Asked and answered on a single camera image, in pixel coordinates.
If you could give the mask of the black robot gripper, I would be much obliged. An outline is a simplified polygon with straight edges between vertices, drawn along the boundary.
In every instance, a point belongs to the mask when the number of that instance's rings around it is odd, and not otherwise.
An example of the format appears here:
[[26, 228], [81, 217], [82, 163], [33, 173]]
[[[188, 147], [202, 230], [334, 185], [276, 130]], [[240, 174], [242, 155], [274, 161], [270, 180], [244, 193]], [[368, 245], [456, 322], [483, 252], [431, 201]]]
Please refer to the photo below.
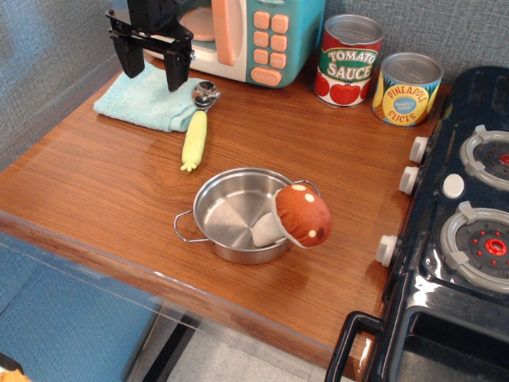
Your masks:
[[124, 10], [107, 10], [106, 17], [117, 57], [129, 78], [144, 70], [146, 49], [163, 55], [170, 92], [188, 80], [193, 34], [178, 21], [175, 1], [129, 1]]

